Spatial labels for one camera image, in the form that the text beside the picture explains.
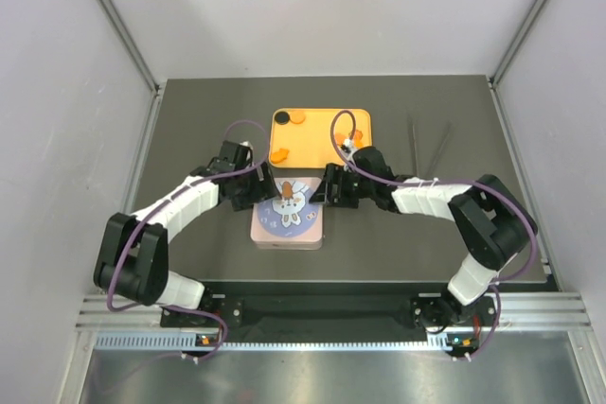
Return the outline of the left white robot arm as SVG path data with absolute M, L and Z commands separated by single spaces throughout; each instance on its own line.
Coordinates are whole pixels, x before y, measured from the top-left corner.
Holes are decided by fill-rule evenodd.
M 214 316 L 205 285 L 169 269 L 169 244 L 202 214 L 222 202 L 236 212 L 277 196 L 268 164 L 253 161 L 247 142 L 223 141 L 209 164 L 195 168 L 169 194 L 132 214 L 116 213 L 106 224 L 94 284 L 133 305 L 181 307 L 195 325 Z

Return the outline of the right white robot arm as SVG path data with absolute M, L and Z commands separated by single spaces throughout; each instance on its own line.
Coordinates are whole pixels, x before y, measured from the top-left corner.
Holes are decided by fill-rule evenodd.
M 326 166 L 313 203 L 356 209 L 369 199 L 383 211 L 447 220 L 458 229 L 468 253 L 437 299 L 442 325 L 466 323 L 506 265 L 525 247 L 537 247 L 535 220 L 494 175 L 423 180 L 395 174 L 374 147 L 342 151 L 348 158 Z

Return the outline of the silver tin lid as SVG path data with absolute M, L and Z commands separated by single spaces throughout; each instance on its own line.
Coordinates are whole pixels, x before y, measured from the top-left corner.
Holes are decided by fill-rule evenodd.
M 310 202 L 317 177 L 276 178 L 275 198 L 255 204 L 250 237 L 324 238 L 323 206 Z

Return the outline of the metal tongs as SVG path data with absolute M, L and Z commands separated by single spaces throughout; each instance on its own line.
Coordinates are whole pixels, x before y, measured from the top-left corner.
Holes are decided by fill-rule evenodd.
M 423 179 L 436 176 L 437 169 L 454 134 L 454 123 L 446 121 L 440 129 L 423 132 L 415 115 L 406 117 L 407 139 L 413 174 Z

